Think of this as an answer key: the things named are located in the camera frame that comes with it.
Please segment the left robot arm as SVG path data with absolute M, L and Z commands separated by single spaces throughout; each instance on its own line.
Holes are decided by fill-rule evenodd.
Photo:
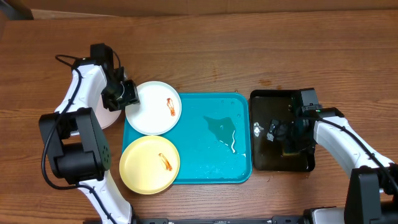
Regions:
M 124 77 L 122 66 L 114 65 L 114 58 L 90 56 L 70 64 L 72 82 L 64 100 L 39 119 L 41 171 L 53 189 L 80 190 L 102 223 L 139 223 L 113 180 L 110 146 L 96 117 L 99 103 L 113 112 L 139 101 L 134 83 Z

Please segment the green yellow sponge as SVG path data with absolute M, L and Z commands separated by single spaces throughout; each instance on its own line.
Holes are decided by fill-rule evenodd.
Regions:
M 297 156 L 300 154 L 300 151 L 291 150 L 291 149 L 284 149 L 282 151 L 283 156 Z

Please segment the white plate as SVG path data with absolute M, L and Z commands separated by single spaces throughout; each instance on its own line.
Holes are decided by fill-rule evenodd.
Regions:
M 102 96 L 99 96 L 99 100 L 96 108 L 94 109 L 96 118 L 101 126 L 101 129 L 105 129 L 112 125 L 120 116 L 121 110 L 110 111 L 103 106 Z
M 169 84 L 150 81 L 137 87 L 140 103 L 125 108 L 128 123 L 144 135 L 161 135 L 170 131 L 182 114 L 182 101 Z

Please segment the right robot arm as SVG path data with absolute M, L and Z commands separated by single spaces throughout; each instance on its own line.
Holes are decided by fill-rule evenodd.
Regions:
M 300 223 L 397 223 L 397 163 L 374 150 L 336 108 L 306 110 L 292 121 L 273 119 L 266 138 L 284 151 L 324 147 L 349 177 L 343 208 L 307 209 Z

